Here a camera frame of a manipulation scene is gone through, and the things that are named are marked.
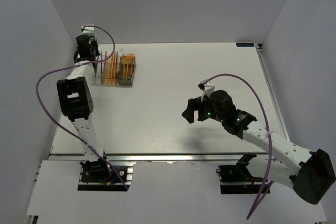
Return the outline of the yellow-orange plastic fork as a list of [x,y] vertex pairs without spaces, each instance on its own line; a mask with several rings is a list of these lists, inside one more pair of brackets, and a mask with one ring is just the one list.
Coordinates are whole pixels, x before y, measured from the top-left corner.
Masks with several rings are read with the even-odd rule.
[[126,64],[126,74],[127,74],[126,79],[128,79],[130,56],[131,56],[131,54],[127,54],[128,62]]

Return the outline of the blue plastic knife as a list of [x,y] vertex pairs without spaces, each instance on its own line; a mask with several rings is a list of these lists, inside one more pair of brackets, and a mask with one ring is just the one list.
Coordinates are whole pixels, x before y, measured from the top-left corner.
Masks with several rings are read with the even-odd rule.
[[113,78],[116,78],[118,70],[118,52],[116,51],[114,54],[114,65],[113,65]]

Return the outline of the yellow-orange plastic fork bent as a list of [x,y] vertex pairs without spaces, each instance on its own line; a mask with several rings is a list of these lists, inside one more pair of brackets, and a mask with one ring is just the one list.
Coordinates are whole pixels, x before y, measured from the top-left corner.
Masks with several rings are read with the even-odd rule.
[[126,79],[126,64],[128,62],[128,58],[126,54],[122,55],[122,66],[123,66],[123,79]]

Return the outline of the red-orange plastic fork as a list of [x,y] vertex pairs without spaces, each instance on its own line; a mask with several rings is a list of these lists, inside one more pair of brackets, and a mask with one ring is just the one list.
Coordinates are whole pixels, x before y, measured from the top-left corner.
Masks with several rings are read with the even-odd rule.
[[133,75],[133,70],[134,70],[134,62],[135,62],[135,55],[134,54],[131,54],[130,61],[131,61],[131,73],[130,73],[130,76],[132,76]]

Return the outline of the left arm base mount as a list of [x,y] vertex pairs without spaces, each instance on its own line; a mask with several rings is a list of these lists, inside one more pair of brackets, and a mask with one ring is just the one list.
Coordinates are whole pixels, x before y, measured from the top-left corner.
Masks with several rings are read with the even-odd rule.
[[115,171],[101,159],[80,162],[77,191],[121,191],[126,192],[131,181],[131,167],[117,165]]

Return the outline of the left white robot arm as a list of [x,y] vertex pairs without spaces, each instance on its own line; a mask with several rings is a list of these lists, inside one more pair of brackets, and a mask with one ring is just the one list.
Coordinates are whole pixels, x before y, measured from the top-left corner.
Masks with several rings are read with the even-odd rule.
[[88,81],[97,66],[94,63],[99,55],[98,44],[93,34],[76,37],[75,68],[71,74],[57,81],[60,108],[74,126],[85,153],[82,166],[93,169],[93,176],[101,182],[110,178],[111,168],[102,161],[104,150],[101,147],[92,122],[93,99]]

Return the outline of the red-orange plastic knife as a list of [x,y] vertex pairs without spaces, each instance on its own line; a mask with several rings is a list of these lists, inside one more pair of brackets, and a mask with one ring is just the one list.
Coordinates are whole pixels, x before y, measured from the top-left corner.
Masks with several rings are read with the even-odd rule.
[[105,51],[104,62],[103,62],[103,70],[102,70],[102,74],[101,74],[101,77],[102,77],[103,80],[106,78],[107,57],[108,57],[107,51]]

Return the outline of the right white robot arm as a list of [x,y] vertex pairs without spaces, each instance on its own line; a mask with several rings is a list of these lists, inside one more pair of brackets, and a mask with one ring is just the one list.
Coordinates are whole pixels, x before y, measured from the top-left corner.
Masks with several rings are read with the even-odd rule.
[[318,149],[313,152],[272,134],[246,111],[237,109],[226,91],[217,90],[187,102],[182,117],[194,123],[207,119],[221,123],[229,134],[267,151],[275,158],[269,162],[256,154],[245,153],[234,166],[222,168],[223,182],[247,182],[264,176],[285,185],[304,201],[316,205],[335,182],[330,156]]

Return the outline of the yellow-orange plastic knife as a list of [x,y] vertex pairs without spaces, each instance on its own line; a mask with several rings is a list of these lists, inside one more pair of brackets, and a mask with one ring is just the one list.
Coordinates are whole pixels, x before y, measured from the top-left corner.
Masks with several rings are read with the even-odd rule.
[[111,65],[110,65],[110,79],[111,81],[114,80],[114,71],[115,71],[115,67],[116,67],[116,58],[117,58],[118,54],[115,51],[111,60]]

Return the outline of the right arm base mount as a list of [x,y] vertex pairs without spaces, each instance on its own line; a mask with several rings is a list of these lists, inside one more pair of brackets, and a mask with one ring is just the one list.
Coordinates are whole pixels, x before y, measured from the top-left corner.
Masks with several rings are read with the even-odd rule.
[[234,165],[219,165],[215,170],[219,176],[220,193],[222,195],[246,195],[258,194],[264,173],[254,177],[250,173],[252,161],[263,161],[266,167],[268,158],[262,158],[256,154],[245,153]]

